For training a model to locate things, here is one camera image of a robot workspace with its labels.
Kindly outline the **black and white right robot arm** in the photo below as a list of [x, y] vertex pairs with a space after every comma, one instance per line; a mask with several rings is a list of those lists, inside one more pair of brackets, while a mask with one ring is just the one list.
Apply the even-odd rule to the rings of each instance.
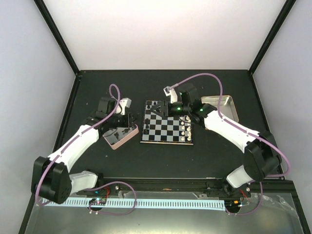
[[153, 113], [161, 117], [188, 116], [193, 123], [221, 135], [244, 154], [243, 164], [230, 172], [221, 185], [224, 195], [234, 196], [243, 184], [263, 181], [280, 165], [281, 156], [270, 132], [251, 130], [226, 117], [215, 106], [202, 102], [192, 84], [182, 85], [178, 93], [170, 87], [164, 88], [164, 92], [170, 101], [153, 104]]

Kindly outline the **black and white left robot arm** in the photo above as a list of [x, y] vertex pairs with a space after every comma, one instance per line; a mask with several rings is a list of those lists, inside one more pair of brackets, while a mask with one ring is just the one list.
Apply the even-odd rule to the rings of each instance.
[[73, 193], [89, 190], [98, 195], [104, 191], [102, 174], [90, 170], [71, 174], [82, 154], [101, 137], [116, 150], [138, 134], [135, 116], [129, 111], [131, 100], [120, 101], [102, 97], [98, 108], [79, 127], [78, 131], [48, 157], [38, 157], [33, 166], [31, 192], [57, 204]]

